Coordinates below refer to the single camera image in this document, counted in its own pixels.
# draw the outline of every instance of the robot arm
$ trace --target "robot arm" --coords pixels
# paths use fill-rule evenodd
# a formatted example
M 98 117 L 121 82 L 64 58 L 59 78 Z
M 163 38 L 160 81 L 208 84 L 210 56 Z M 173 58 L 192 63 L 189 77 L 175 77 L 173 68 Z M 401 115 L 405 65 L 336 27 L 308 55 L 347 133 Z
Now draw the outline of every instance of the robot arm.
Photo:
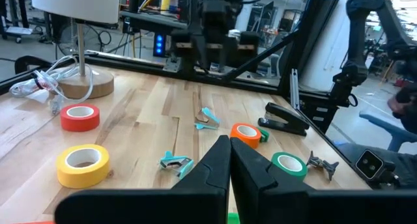
M 390 0 L 348 0 L 347 15 L 351 21 L 347 62 L 341 73 L 333 77 L 334 87 L 330 97 L 342 102 L 348 101 L 352 88 L 361 85 L 367 77 L 364 60 L 364 42 L 366 18 L 370 12 L 376 12 L 386 33 L 387 43 L 384 49 L 389 58 L 406 61 L 404 70 L 412 77 L 417 77 L 416 43 L 403 31 Z

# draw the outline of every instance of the white wall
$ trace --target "white wall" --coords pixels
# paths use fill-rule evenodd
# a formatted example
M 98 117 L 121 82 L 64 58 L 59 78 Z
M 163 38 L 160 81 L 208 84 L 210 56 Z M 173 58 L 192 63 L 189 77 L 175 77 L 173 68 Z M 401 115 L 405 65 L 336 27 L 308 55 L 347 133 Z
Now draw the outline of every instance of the white wall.
M 332 88 L 332 78 L 341 71 L 339 68 L 349 42 L 350 20 L 346 15 L 346 1 L 339 0 L 311 53 L 301 76 L 301 84 L 320 91 L 329 91 Z
M 243 5 L 242 11 L 237 16 L 237 19 L 236 19 L 235 29 L 238 29 L 239 31 L 246 31 L 246 28 L 248 28 L 251 11 L 252 11 L 252 4 Z

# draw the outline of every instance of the green object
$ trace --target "green object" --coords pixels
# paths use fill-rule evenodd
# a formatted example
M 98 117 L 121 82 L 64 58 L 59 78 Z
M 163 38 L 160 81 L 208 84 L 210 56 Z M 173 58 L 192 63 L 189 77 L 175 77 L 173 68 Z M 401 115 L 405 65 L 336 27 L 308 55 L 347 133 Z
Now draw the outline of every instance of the green object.
M 307 176 L 307 166 L 298 157 L 286 152 L 277 152 L 272 156 L 271 162 L 290 175 L 301 181 Z
M 227 224 L 240 224 L 239 215 L 237 213 L 229 213 L 227 216 Z
M 266 131 L 266 130 L 262 130 L 262 129 L 260 129 L 259 127 L 257 127 L 257 129 L 261 132 L 261 140 L 260 140 L 260 142 L 261 143 L 266 143 L 266 142 L 268 142 L 268 139 L 269 139 L 269 133 Z

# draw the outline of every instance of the lamp base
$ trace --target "lamp base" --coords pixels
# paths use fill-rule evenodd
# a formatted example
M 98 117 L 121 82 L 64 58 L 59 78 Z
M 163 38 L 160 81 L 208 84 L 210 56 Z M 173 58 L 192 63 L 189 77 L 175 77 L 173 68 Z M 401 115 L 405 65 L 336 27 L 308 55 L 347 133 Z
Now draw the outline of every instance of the lamp base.
M 64 95 L 67 98 L 80 99 L 85 96 L 90 87 L 90 72 L 86 72 L 85 76 L 75 75 L 70 78 L 63 79 L 59 82 Z M 93 69 L 93 91 L 89 97 L 99 98 L 111 94 L 114 91 L 114 77 L 105 70 Z

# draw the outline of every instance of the wooden table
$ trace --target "wooden table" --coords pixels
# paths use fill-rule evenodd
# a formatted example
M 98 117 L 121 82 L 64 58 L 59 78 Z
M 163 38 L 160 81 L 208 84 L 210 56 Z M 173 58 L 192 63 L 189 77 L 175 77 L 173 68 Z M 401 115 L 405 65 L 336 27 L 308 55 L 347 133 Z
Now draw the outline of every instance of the wooden table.
M 170 188 L 178 179 L 159 170 L 165 151 L 198 162 L 219 135 L 229 135 L 234 123 L 257 125 L 268 102 L 290 108 L 279 96 L 107 70 L 115 76 L 115 91 L 87 101 L 101 115 L 100 126 L 89 132 L 62 130 L 59 117 L 51 116 L 45 91 L 28 98 L 0 96 L 0 223 L 53 219 L 59 201 L 76 191 L 62 187 L 56 175 L 57 155 L 68 147 L 95 143 L 109 150 L 112 173 L 94 188 Z M 196 130 L 194 115 L 202 107 L 221 120 L 218 130 Z M 322 171 L 310 169 L 304 182 L 312 187 L 369 189 L 314 129 L 307 137 L 267 131 L 270 139 L 257 151 L 268 159 L 286 151 L 307 161 L 314 150 L 329 162 L 340 162 L 331 182 Z M 236 211 L 231 193 L 229 212 Z

